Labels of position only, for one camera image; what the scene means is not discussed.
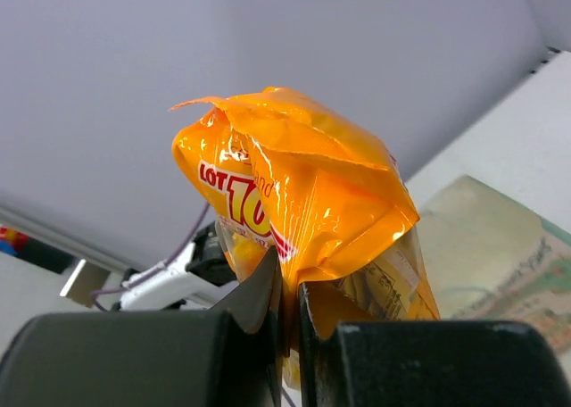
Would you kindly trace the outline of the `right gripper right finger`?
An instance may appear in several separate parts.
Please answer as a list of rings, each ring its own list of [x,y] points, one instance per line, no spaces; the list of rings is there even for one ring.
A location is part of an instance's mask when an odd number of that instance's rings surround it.
[[[299,348],[304,406],[352,406],[343,338],[337,326],[361,327],[377,319],[363,311],[329,282],[300,285]]]

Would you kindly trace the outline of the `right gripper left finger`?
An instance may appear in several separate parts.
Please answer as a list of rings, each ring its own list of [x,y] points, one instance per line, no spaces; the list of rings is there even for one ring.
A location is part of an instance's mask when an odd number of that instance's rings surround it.
[[[217,406],[279,406],[282,390],[282,276],[271,246],[253,274],[212,309],[226,319]]]

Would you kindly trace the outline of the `yellow Lot 100 candy bag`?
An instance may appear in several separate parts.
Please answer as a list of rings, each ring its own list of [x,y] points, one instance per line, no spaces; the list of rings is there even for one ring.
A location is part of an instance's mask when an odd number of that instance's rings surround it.
[[[172,142],[182,173],[218,216],[239,280],[275,248],[283,280],[285,382],[301,385],[299,286],[325,283],[380,320],[436,320],[418,211],[384,143],[286,87],[206,96]]]

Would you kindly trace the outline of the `green paper bag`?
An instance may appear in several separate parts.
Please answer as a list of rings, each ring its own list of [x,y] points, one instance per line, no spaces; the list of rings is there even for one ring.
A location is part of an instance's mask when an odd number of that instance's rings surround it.
[[[444,319],[519,320],[570,348],[570,235],[469,176],[420,209],[418,234]]]

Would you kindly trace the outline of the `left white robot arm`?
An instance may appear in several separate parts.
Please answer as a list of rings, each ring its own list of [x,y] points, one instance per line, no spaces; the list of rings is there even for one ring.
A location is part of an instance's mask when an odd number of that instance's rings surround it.
[[[206,310],[237,286],[236,274],[219,240],[219,224],[201,228],[193,240],[168,265],[155,265],[126,278],[126,291],[114,311],[154,311],[168,309]]]

